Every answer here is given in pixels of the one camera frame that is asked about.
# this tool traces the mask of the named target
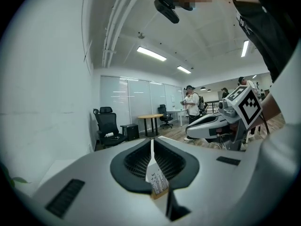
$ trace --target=white shoe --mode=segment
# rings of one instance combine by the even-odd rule
[[[187,137],[185,137],[184,141],[194,141],[194,139],[188,139]]]

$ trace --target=black cabinet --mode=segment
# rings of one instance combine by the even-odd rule
[[[139,130],[137,124],[129,124],[121,127],[122,134],[127,137],[127,141],[139,139]]]

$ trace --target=round table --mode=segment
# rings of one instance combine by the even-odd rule
[[[144,119],[144,129],[145,129],[145,135],[147,137],[155,137],[159,135],[158,133],[158,126],[157,126],[157,118],[163,116],[163,114],[152,114],[152,115],[139,115],[138,118]],[[154,134],[154,123],[152,119],[155,119],[155,128],[156,128],[156,134]],[[146,127],[146,119],[150,119],[151,121],[151,133],[147,133],[147,127]]]

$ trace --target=chair backrest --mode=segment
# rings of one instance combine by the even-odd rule
[[[167,119],[166,107],[158,107],[158,113],[163,114],[163,116],[160,117],[161,121],[164,121],[165,119]]]
[[[118,128],[116,123],[116,114],[112,113],[111,107],[100,107],[99,114],[96,114],[96,120],[102,135],[113,132],[114,135],[118,134]]]

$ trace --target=black cap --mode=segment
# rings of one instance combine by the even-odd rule
[[[239,84],[241,84],[241,81],[244,79],[244,77],[240,77],[239,79],[238,79],[238,82],[239,82]]]
[[[188,89],[195,89],[195,88],[193,86],[191,86],[191,85],[188,85],[188,86],[186,86],[185,90],[188,90]]]

